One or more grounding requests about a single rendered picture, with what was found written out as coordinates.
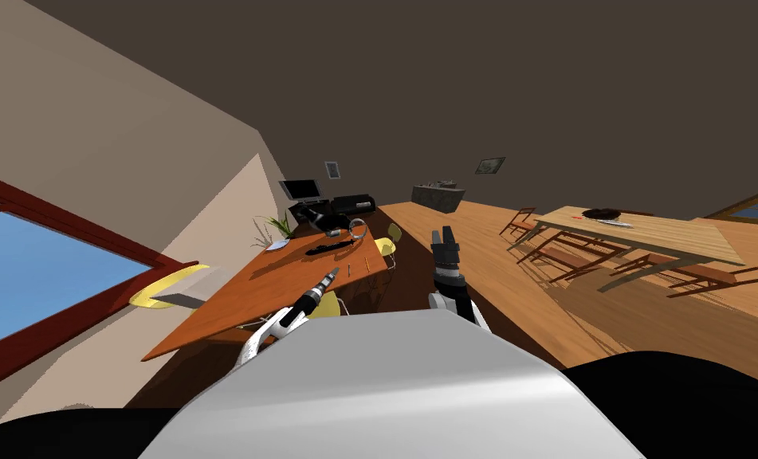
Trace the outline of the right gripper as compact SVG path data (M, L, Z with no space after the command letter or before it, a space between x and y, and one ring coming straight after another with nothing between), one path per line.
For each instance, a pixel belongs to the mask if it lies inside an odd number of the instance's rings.
M435 271L439 274L459 274L460 245L456 242L454 232L450 226L442 227L442 237L438 230L432 231L432 244L430 245Z

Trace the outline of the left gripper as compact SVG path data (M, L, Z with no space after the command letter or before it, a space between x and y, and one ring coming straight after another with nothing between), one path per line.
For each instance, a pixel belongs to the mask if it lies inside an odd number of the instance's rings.
M339 267L335 267L331 272L326 273L322 280L316 285L315 290L317 291L317 294L319 296L323 296L326 291L330 288L330 286L333 284L333 282L336 279L336 275L340 271Z

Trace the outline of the yellow chair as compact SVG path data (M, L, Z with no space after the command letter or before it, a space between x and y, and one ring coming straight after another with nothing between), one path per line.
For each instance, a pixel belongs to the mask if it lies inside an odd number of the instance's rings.
M375 239L375 244L380 251L382 257L389 257L391 259L391 265L389 269L396 268L395 253L397 250L397 243L401 239L403 233L402 230L395 224L391 223L388 226L388 236L380 239Z
M349 312L344 301L334 291L326 292L319 304L308 316L309 319L333 316L348 316Z

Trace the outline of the grey cabinet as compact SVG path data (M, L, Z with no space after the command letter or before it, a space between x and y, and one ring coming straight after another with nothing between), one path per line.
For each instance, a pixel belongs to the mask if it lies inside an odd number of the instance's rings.
M465 196L454 182L432 182L413 186L410 200L420 206L452 214Z

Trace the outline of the orange-brown wooden desk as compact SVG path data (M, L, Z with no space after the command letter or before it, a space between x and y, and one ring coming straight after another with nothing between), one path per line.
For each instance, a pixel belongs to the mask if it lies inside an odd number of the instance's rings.
M338 269L333 289L342 288L388 269L371 232L352 245L307 255L317 245L334 243L324 233L289 240L285 247L264 251L224 284L207 302L157 343L144 361L188 347L193 343L243 343L252 331L243 324L292 306L321 278Z

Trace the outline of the green potted plant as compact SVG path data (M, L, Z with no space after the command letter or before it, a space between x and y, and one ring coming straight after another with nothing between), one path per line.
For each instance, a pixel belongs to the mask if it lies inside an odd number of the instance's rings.
M285 241L294 237L294 231L290 228L287 214L284 214L282 218L256 216L253 219L253 223L259 234L253 243L257 247L268 249L276 241L270 230L275 230Z

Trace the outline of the brown wooden chair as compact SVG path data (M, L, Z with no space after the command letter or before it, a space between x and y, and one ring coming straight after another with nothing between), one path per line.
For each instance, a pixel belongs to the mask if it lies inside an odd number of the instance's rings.
M509 231L512 235L515 232L519 233L516 241L523 239L531 230L535 228L533 224L527 222L527 220L534 214L536 207L522 207L520 208L510 222L499 233L502 235L505 231Z

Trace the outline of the black printer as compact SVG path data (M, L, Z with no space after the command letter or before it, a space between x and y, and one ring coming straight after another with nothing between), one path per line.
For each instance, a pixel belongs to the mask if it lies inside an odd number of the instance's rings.
M371 214L375 210L375 200L369 194L339 196L331 200L333 214Z

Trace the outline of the black computer monitor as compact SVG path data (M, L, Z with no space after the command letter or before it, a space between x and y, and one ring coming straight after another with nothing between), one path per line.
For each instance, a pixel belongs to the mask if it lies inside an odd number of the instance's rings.
M299 181L279 181L287 198L297 202L318 202L323 199L322 190L315 179Z

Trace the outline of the brown wooden bench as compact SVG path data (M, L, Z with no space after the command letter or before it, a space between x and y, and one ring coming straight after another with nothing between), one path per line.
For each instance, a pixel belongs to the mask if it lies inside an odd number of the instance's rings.
M611 275L616 276L617 274L628 273L629 271L642 269L649 266L654 267L671 261L674 261L674 259L671 257L665 257L656 253L648 253L637 258L636 260L628 261L627 263L618 266ZM726 272L719 269L710 268L705 265L689 265L671 269L670 271L689 277L689 280L682 280L681 278L675 277L675 280L679 280L679 283L670 286L671 289L684 287L687 285L696 285L700 283L705 283L705 286L693 290L688 290L686 292L674 293L672 295L668 295L669 298L689 296L697 293L711 292L745 284L758 283L758 277L751 278L751 280L739 280L737 277L738 274L758 271L758 266Z
M555 245L567 245L573 249L585 252L595 256L594 260L588 260L585 257L574 253L565 253L557 249ZM613 242L596 239L593 237L583 236L568 231L561 231L550 237L547 241L538 245L530 253L523 256L517 263L520 264L526 260L548 260L559 264L565 268L564 272L557 277L552 278L551 282L559 280L571 281L572 278L581 277L600 268L601 264L617 257L628 249L622 245L616 245Z

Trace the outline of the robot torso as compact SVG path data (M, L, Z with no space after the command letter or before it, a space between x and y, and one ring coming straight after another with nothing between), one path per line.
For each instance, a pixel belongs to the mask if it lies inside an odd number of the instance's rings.
M557 369L450 311L312 319L139 459L645 459Z

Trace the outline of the yellow curved shape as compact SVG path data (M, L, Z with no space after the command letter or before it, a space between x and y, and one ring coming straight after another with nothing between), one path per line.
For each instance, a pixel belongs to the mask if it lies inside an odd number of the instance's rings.
M172 287L193 273L207 268L208 265L192 265L180 269L179 271L160 278L160 280L157 280L149 284L147 287L141 289L130 299L129 303L132 306L136 306L138 308L149 309L165 309L174 307L172 303L154 299L153 296L161 293L166 288Z

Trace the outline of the light wooden dining table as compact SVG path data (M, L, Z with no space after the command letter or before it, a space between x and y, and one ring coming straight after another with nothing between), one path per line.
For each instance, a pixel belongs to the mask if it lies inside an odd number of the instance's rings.
M583 209L563 206L536 217L539 228L568 231L583 236L603 239L632 249L671 257L672 261L646 267L605 284L598 292L607 292L631 281L691 265L721 262L744 266L739 254L732 248L720 230L712 225L669 218L637 214L621 214L619 226L585 218Z

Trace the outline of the red-framed window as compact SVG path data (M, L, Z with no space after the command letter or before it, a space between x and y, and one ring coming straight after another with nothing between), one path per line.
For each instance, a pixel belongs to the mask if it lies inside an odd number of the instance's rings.
M0 382L183 266L0 181Z

